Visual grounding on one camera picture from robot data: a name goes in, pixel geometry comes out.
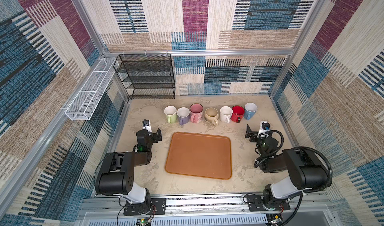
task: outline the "beige mug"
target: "beige mug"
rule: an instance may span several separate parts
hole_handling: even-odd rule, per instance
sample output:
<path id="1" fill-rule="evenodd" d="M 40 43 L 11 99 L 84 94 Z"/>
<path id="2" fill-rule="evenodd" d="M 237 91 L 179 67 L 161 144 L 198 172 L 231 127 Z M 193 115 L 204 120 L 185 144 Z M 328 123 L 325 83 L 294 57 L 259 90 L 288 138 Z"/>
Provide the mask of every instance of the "beige mug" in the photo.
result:
<path id="1" fill-rule="evenodd" d="M 218 111 L 215 108 L 208 108 L 205 110 L 204 119 L 214 126 L 218 125 Z"/>

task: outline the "purple mug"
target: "purple mug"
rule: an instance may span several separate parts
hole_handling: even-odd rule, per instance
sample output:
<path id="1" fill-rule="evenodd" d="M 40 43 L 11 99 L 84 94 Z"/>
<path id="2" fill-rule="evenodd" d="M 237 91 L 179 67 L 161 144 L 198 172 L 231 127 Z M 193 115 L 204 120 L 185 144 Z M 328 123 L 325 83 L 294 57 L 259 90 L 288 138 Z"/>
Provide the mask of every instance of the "purple mug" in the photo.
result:
<path id="1" fill-rule="evenodd" d="M 177 110 L 177 119 L 179 120 L 179 124 L 183 125 L 189 122 L 190 114 L 189 109 L 185 107 L 181 107 Z"/>

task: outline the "shelf tier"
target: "shelf tier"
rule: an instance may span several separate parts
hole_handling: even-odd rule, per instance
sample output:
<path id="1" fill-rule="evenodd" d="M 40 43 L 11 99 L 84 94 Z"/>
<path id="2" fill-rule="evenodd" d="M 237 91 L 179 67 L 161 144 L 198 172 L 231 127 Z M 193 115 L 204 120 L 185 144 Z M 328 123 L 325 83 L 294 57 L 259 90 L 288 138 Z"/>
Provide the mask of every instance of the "shelf tier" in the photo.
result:
<path id="1" fill-rule="evenodd" d="M 128 86 L 127 89 L 167 89 L 175 88 L 175 84 L 161 84 L 161 83 L 136 83 Z"/>

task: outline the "red mug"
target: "red mug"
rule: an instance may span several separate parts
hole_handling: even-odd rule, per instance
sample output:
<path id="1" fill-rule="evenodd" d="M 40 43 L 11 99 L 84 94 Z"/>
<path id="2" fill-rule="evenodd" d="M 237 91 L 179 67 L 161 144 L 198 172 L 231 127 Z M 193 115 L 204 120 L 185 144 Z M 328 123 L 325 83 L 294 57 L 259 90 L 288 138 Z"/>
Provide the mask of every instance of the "red mug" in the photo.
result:
<path id="1" fill-rule="evenodd" d="M 233 113 L 231 116 L 231 120 L 240 123 L 240 120 L 243 118 L 245 109 L 239 105 L 233 106 L 232 107 Z"/>

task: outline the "brown tray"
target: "brown tray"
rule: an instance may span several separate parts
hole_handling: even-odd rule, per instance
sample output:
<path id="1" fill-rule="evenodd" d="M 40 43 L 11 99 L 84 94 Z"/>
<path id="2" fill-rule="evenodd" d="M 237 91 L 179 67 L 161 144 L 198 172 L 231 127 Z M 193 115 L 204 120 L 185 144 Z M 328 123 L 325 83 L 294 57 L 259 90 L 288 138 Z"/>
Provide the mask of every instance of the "brown tray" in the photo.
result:
<path id="1" fill-rule="evenodd" d="M 232 177 L 231 140 L 226 136 L 175 132 L 166 171 L 228 180 Z"/>

